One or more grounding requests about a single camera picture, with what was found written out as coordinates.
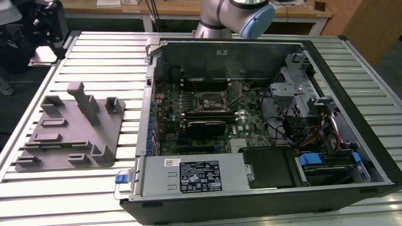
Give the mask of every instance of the white sticker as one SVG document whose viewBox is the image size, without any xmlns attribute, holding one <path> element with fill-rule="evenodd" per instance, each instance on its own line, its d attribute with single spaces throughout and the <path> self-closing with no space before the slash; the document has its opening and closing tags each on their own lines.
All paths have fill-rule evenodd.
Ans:
<svg viewBox="0 0 402 226">
<path fill-rule="evenodd" d="M 164 166 L 179 166 L 180 159 L 166 159 Z"/>
<path fill-rule="evenodd" d="M 218 56 L 226 56 L 227 55 L 227 50 L 216 50 L 216 55 Z"/>
<path fill-rule="evenodd" d="M 140 13 L 139 10 L 123 10 L 123 13 Z"/>
</svg>

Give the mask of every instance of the metal bracket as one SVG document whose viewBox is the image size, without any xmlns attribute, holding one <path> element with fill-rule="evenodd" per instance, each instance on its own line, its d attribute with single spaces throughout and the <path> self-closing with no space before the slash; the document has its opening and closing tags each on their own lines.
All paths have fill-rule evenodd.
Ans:
<svg viewBox="0 0 402 226">
<path fill-rule="evenodd" d="M 160 38 L 148 38 L 146 42 L 146 53 L 148 57 L 155 56 L 162 50 L 160 47 Z"/>
<path fill-rule="evenodd" d="M 295 95 L 305 94 L 302 86 L 293 83 L 273 83 L 270 91 L 279 107 L 289 107 L 295 99 Z"/>
</svg>

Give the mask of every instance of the warning label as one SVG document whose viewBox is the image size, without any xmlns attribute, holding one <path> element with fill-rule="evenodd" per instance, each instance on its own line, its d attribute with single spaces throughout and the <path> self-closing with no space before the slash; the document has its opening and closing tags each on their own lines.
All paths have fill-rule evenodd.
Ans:
<svg viewBox="0 0 402 226">
<path fill-rule="evenodd" d="M 180 162 L 182 193 L 222 191 L 218 161 Z"/>
</svg>

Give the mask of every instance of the aluminum extrusion table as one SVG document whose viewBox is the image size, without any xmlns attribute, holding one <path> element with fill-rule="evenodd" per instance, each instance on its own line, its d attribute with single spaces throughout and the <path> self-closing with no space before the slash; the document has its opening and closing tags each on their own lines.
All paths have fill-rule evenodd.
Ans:
<svg viewBox="0 0 402 226">
<path fill-rule="evenodd" d="M 160 34 L 138 32 L 83 32 L 67 40 L 68 57 L 54 66 L 0 154 L 0 226 L 106 225 L 139 223 L 114 199 L 115 175 L 134 167 L 138 125 L 147 73 L 146 40 Z M 163 37 L 190 38 L 188 33 Z M 402 101 L 386 85 L 349 41 L 329 36 L 269 35 L 262 39 L 311 40 L 375 134 L 402 168 Z M 104 169 L 75 169 L 19 173 L 15 160 L 30 139 L 46 95 L 67 94 L 68 82 L 83 81 L 95 98 L 118 97 L 126 101 L 116 161 Z M 130 191 L 122 185 L 123 192 Z M 339 211 L 282 215 L 265 218 L 219 220 L 186 225 L 251 226 L 297 225 L 401 225 L 402 193 L 363 200 Z"/>
</svg>

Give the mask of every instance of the white paper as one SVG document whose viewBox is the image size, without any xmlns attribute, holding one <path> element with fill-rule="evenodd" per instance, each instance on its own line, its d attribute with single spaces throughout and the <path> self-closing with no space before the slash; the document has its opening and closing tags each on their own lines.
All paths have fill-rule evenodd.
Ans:
<svg viewBox="0 0 402 226">
<path fill-rule="evenodd" d="M 96 8 L 115 8 L 120 6 L 120 0 L 98 0 L 96 2 Z"/>
</svg>

